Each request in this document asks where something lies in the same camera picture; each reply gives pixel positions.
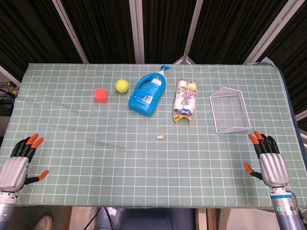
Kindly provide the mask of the blue detergent pump bottle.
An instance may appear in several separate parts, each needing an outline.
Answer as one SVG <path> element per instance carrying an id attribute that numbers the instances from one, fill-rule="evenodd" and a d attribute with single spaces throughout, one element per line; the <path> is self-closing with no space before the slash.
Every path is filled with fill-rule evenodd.
<path id="1" fill-rule="evenodd" d="M 166 89 L 165 71 L 170 69 L 162 65 L 157 73 L 150 73 L 141 78 L 129 98 L 128 106 L 131 110 L 151 116 L 157 109 L 158 102 Z"/>

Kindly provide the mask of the white partition frame post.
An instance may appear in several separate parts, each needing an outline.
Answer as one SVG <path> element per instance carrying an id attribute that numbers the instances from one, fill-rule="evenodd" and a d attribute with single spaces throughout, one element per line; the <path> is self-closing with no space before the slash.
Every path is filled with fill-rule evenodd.
<path id="1" fill-rule="evenodd" d="M 195 35 L 195 31 L 196 31 L 198 19 L 199 19 L 199 16 L 200 16 L 202 4 L 203 4 L 203 0 L 196 0 L 196 4 L 195 4 L 193 16 L 192 16 L 192 20 L 191 20 L 191 24 L 190 24 L 190 28 L 189 28 L 189 34 L 188 34 L 188 37 L 187 37 L 183 56 L 181 58 L 179 58 L 174 63 L 174 65 L 178 65 L 178 64 L 194 65 L 195 64 L 195 62 L 189 57 L 189 53 L 190 53 L 192 41 L 193 41 L 193 38 L 194 38 L 194 35 Z"/>
<path id="2" fill-rule="evenodd" d="M 89 61 L 86 57 L 86 54 L 85 54 L 85 52 L 82 48 L 80 41 L 78 39 L 78 36 L 77 36 L 77 34 L 76 34 L 72 24 L 71 24 L 71 21 L 70 21 L 68 15 L 67 15 L 67 12 L 66 12 L 63 4 L 62 4 L 62 1 L 61 0 L 52 0 L 52 3 L 55 6 L 55 8 L 58 12 L 58 15 L 61 18 L 61 20 L 62 20 L 62 22 L 63 22 L 63 24 L 66 28 L 66 31 L 69 34 L 69 36 L 72 40 L 72 43 L 74 44 L 74 47 L 76 48 L 82 62 L 84 64 L 88 64 Z"/>
<path id="3" fill-rule="evenodd" d="M 145 63 L 142 0 L 129 0 L 136 64 Z"/>
<path id="4" fill-rule="evenodd" d="M 251 53 L 244 61 L 244 65 L 257 62 L 269 45 L 273 42 L 280 31 L 286 26 L 294 14 L 299 10 L 306 0 L 288 0 L 271 25 L 257 42 Z"/>

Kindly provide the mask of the red cube block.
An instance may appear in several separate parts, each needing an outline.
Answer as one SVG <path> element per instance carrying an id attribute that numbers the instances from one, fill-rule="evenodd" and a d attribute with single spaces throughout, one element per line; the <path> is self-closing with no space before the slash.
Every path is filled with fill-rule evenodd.
<path id="1" fill-rule="evenodd" d="M 95 89 L 94 99 L 97 103 L 107 103 L 108 101 L 108 92 L 107 89 Z"/>

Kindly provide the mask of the green checked tablecloth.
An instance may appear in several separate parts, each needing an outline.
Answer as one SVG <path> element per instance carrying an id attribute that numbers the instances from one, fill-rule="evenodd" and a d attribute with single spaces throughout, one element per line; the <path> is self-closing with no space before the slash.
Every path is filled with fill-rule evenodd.
<path id="1" fill-rule="evenodd" d="M 272 136 L 284 156 L 289 188 L 307 208 L 307 171 L 285 85 L 278 69 L 258 65 L 172 65 L 155 113 L 128 108 L 129 93 L 115 90 L 126 79 L 133 91 L 160 65 L 29 64 L 0 149 L 0 167 L 15 144 L 44 138 L 28 175 L 49 170 L 17 193 L 19 205 L 112 207 L 271 207 L 270 189 L 250 176 L 260 169 L 248 132 L 217 134 L 210 95 L 222 87 L 243 94 L 252 130 Z M 196 81 L 192 120 L 173 120 L 180 79 Z M 95 89 L 107 89 L 97 103 Z M 104 149 L 86 139 L 126 150 Z"/>

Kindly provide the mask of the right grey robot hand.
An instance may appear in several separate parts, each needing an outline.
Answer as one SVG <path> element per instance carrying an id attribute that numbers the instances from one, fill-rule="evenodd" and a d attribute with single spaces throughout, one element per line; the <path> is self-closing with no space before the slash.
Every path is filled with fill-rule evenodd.
<path id="1" fill-rule="evenodd" d="M 258 131 L 248 136 L 252 141 L 261 172 L 254 171 L 245 162 L 244 167 L 247 173 L 255 178 L 262 180 L 268 187 L 285 187 L 290 182 L 290 177 L 286 167 L 285 159 L 280 153 L 275 139 L 266 136 Z"/>

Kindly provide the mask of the clear plastic tube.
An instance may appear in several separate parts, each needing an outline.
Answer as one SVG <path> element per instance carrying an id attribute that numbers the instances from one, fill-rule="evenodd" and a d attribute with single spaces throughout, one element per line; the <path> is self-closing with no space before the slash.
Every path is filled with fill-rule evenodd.
<path id="1" fill-rule="evenodd" d="M 106 142 L 106 141 L 97 141 L 97 140 L 93 140 L 93 139 L 86 139 L 85 142 L 91 142 L 94 145 L 98 145 L 98 146 L 103 147 L 104 149 L 107 149 L 107 150 L 126 150 L 126 148 L 123 147 L 123 146 L 112 144 L 112 143 Z"/>

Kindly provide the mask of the clear plastic basket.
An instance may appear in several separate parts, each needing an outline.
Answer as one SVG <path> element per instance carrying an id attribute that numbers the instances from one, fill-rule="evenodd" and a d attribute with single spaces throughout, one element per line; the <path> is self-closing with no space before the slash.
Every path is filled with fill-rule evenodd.
<path id="1" fill-rule="evenodd" d="M 217 134 L 241 132 L 251 129 L 241 91 L 222 87 L 214 92 L 209 99 Z"/>

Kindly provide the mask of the yellow tennis ball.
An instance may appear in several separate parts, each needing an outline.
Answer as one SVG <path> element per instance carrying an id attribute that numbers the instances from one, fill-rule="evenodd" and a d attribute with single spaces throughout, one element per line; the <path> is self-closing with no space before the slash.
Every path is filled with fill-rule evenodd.
<path id="1" fill-rule="evenodd" d="M 129 83 L 125 79 L 120 79 L 116 82 L 116 90 L 119 93 L 126 93 L 129 89 Z"/>

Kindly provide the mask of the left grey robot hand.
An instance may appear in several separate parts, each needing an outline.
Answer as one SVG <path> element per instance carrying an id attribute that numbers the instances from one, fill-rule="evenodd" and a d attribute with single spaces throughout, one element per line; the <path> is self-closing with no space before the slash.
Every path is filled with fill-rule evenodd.
<path id="1" fill-rule="evenodd" d="M 48 175 L 49 171 L 46 170 L 38 176 L 28 177 L 29 165 L 43 141 L 43 137 L 39 138 L 38 134 L 33 134 L 14 146 L 10 157 L 0 171 L 0 192 L 16 193 L 24 185 L 41 181 Z"/>

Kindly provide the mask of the white shoe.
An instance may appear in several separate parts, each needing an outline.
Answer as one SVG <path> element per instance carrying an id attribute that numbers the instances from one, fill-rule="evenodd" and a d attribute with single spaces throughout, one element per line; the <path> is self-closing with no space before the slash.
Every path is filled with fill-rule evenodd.
<path id="1" fill-rule="evenodd" d="M 42 217 L 33 230 L 53 230 L 53 220 L 49 215 Z"/>

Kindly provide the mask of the blue-grey robot torso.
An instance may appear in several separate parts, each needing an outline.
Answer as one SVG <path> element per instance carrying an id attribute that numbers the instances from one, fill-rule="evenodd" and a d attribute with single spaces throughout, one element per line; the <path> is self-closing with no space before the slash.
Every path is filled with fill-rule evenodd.
<path id="1" fill-rule="evenodd" d="M 194 208 L 101 208 L 95 230 L 195 230 Z"/>

